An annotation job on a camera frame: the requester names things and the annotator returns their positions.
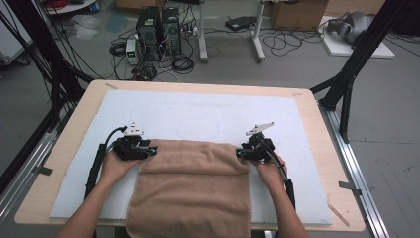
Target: tabletop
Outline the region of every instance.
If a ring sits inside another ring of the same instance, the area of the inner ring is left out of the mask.
[[[329,136],[317,102],[308,89],[256,87],[238,85],[189,84],[95,80],[90,83],[44,166],[52,169],[49,176],[38,175],[19,207],[15,221],[21,224],[63,224],[66,219],[50,218],[50,211],[60,191],[65,173],[75,157],[81,140],[95,117],[108,90],[142,90],[163,92],[219,93],[264,95],[294,98],[299,110],[315,165],[333,216],[330,226],[305,226],[307,230],[362,231],[365,223],[351,190],[339,187],[347,182],[338,154]],[[101,219],[99,225],[124,226],[124,220]],[[252,229],[271,229],[276,226],[252,223]]]

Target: desk leg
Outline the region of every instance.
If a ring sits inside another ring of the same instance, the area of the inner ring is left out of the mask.
[[[260,26],[262,25],[262,18],[263,18],[263,9],[265,7],[265,1],[260,1],[260,6],[257,12],[257,22],[256,22],[256,29],[251,32],[251,39],[253,40],[254,46],[256,47],[257,51],[257,62],[261,62],[261,60],[265,60],[265,54],[263,53],[262,44],[260,43],[259,33],[260,33]]]
[[[200,48],[200,59],[202,62],[207,63],[207,47],[206,47],[206,39],[204,37],[204,16],[203,16],[203,4],[204,1],[200,1],[200,29],[198,34],[198,46]]]

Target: black metal frame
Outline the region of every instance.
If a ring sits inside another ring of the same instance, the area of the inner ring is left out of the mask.
[[[349,143],[349,113],[355,79],[398,17],[410,4],[415,4],[415,1],[386,0],[342,70],[327,81],[310,88],[315,94],[330,87],[325,97],[318,101],[319,105],[327,110],[335,110],[337,103],[343,97],[340,134],[346,143]]]
[[[24,147],[13,159],[12,163],[7,167],[5,172],[0,176],[0,194],[6,189],[10,181],[18,172],[21,165],[28,158],[34,147],[45,132],[50,132],[60,121],[60,111],[63,105],[69,101],[78,101],[84,89],[78,82],[82,79],[86,82],[93,81],[93,78],[81,70],[72,66],[61,53],[53,36],[51,35],[45,20],[40,16],[36,6],[31,0],[6,0],[10,10],[19,19],[22,26],[25,28],[28,35],[37,46],[40,54],[47,63],[47,68],[37,64],[38,58],[33,50],[28,47],[26,42],[22,39],[19,33],[8,27],[5,19],[0,17],[0,20],[8,28],[13,36],[21,43],[29,56],[36,63],[44,80],[51,84],[51,104],[52,109],[46,115],[44,120],[38,126],[36,131],[32,134]]]

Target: concrete floor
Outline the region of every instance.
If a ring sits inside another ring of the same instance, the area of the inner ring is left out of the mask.
[[[100,34],[93,40],[70,37],[74,48],[100,75],[112,73],[112,57],[108,53],[110,42],[135,26],[135,21],[129,20],[123,30],[110,32],[107,26],[115,14],[111,5],[94,15],[102,23],[99,26]],[[226,18],[213,18],[206,21],[206,26],[225,29],[224,21]],[[269,26],[268,19],[263,23]],[[420,54],[420,45],[396,42]],[[197,51],[194,51],[194,71],[187,75],[179,74],[180,83],[310,88],[337,74],[348,59],[330,57],[321,43],[304,43],[298,50],[281,58],[263,46],[266,60],[256,63],[254,47],[247,36],[209,35],[207,43],[209,55],[214,57],[203,64],[198,60]],[[354,85],[349,139],[389,235],[418,237],[420,59],[394,44],[387,41],[385,44],[395,53],[395,58],[370,59]],[[83,69],[93,75],[87,67],[83,66]],[[120,76],[129,76],[130,69],[123,60],[117,72]],[[2,173],[46,115],[50,105],[41,76],[33,63],[29,66],[13,64],[0,71],[0,76]],[[168,73],[159,75],[155,80],[177,81]],[[316,98],[322,98],[324,93],[316,94]],[[28,226],[14,222],[14,212],[22,199],[23,195],[1,224],[0,237],[53,236],[59,227]],[[99,229],[99,235],[114,237],[111,228]],[[368,230],[362,233],[311,232],[311,236],[370,237],[370,233]]]

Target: brown towel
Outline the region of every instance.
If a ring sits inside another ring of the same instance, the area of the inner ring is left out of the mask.
[[[251,237],[248,163],[235,147],[152,140],[140,168],[126,227],[136,237]]]

